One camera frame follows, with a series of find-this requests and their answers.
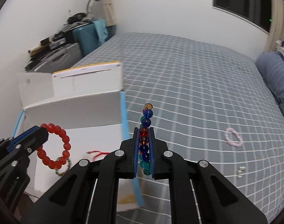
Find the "red cord bracelet gold charm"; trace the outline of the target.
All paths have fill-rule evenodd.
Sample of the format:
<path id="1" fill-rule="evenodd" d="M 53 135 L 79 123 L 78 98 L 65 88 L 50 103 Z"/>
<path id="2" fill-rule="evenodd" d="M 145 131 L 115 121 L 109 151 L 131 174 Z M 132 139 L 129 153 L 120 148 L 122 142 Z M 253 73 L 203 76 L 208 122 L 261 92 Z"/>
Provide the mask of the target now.
<path id="1" fill-rule="evenodd" d="M 102 152 L 99 150 L 88 151 L 86 153 L 92 154 L 92 161 L 96 161 L 99 157 L 103 157 L 109 154 L 109 152 Z"/>

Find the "white pearl earrings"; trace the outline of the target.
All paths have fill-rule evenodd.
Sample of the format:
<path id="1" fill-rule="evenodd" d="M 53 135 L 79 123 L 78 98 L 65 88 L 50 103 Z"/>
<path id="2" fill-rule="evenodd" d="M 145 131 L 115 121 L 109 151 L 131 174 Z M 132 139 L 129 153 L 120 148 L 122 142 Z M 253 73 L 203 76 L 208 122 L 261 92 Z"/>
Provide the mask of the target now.
<path id="1" fill-rule="evenodd" d="M 240 166 L 238 169 L 237 169 L 237 179 L 241 179 L 243 177 L 243 174 L 246 173 L 246 167 L 245 166 Z"/>

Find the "blue yellow cardboard box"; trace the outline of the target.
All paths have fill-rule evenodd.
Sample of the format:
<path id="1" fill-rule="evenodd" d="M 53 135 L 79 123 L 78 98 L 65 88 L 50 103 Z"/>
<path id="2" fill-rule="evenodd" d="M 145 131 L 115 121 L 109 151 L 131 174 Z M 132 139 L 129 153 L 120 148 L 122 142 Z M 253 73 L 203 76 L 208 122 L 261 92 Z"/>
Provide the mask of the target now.
<path id="1" fill-rule="evenodd" d="M 60 126 L 71 144 L 70 160 L 62 170 L 84 158 L 92 161 L 88 151 L 115 151 L 130 137 L 120 61 L 53 74 L 22 73 L 17 83 L 22 112 L 13 136 L 43 123 Z"/>

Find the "grey checked bed sheet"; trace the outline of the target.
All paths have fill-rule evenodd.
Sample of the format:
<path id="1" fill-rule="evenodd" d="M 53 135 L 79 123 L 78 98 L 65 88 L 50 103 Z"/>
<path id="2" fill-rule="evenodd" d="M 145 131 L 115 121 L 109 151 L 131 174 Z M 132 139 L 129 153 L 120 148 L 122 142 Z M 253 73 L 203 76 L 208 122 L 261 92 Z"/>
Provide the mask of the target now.
<path id="1" fill-rule="evenodd" d="M 170 35 L 112 37 L 79 65 L 123 63 L 129 130 L 153 105 L 156 138 L 184 159 L 205 159 L 273 221 L 284 208 L 284 116 L 254 60 Z M 246 173 L 237 179 L 237 169 Z"/>

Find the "grey hard suitcase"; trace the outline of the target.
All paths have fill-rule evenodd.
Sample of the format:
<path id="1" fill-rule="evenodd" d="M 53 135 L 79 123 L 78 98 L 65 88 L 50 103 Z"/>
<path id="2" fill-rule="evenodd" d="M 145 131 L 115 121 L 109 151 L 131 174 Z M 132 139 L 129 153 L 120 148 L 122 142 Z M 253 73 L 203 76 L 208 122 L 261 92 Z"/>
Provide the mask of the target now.
<path id="1" fill-rule="evenodd" d="M 64 69 L 69 69 L 82 59 L 80 45 L 69 43 L 58 48 L 39 62 L 31 62 L 25 67 L 26 72 L 54 73 Z"/>

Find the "black clutter on suitcases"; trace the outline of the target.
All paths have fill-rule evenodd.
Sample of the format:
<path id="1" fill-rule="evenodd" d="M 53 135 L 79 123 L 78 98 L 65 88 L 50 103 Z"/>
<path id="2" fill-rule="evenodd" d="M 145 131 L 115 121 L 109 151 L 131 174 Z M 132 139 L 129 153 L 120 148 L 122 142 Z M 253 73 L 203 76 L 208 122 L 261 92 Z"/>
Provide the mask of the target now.
<path id="1" fill-rule="evenodd" d="M 76 27 L 90 24 L 94 19 L 95 16 L 93 14 L 83 12 L 76 13 L 69 17 L 66 24 L 62 25 L 55 34 L 42 39 L 37 46 L 28 50 L 30 60 L 24 68 L 25 71 L 33 70 L 46 55 L 55 51 L 55 49 L 61 48 L 68 43 L 74 43 L 75 40 L 72 37 L 72 30 Z"/>

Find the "teal suitcase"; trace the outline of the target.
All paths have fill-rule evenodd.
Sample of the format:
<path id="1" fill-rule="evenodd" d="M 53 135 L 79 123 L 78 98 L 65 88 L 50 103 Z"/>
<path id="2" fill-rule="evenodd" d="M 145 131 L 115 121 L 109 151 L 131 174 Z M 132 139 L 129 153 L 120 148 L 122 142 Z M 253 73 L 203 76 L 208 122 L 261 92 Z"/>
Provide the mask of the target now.
<path id="1" fill-rule="evenodd" d="M 116 34 L 116 27 L 116 25 L 106 26 L 108 30 L 108 38 L 106 41 Z M 79 44 L 83 57 L 100 47 L 98 45 L 98 36 L 92 22 L 72 29 L 71 35 L 73 42 Z"/>

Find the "blue striped rolled duvet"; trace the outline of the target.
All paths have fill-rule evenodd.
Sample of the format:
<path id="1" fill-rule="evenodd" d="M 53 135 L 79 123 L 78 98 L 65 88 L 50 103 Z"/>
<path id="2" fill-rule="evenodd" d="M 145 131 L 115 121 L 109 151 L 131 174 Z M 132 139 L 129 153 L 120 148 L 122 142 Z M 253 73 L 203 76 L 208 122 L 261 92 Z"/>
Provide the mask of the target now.
<path id="1" fill-rule="evenodd" d="M 261 54 L 255 62 L 257 69 L 273 93 L 284 116 L 284 59 L 280 53 Z"/>

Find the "teal cloth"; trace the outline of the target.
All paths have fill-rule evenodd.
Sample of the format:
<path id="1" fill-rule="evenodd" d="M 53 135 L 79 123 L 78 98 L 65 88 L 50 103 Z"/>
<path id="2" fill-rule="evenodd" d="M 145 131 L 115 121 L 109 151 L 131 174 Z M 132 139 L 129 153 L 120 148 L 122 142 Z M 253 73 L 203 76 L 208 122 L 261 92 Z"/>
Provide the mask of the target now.
<path id="1" fill-rule="evenodd" d="M 98 45 L 101 46 L 106 42 L 108 38 L 108 30 L 106 28 L 106 21 L 104 19 L 94 20 L 94 24 L 97 36 L 98 36 Z"/>

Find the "beige curtain right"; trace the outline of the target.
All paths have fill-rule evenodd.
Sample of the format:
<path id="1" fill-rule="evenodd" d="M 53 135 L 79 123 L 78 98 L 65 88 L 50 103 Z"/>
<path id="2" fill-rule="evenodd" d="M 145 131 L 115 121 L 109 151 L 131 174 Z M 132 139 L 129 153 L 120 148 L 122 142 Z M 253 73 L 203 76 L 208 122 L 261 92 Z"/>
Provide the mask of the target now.
<path id="1" fill-rule="evenodd" d="M 264 52 L 275 51 L 277 41 L 284 41 L 284 1 L 271 0 L 271 27 Z"/>

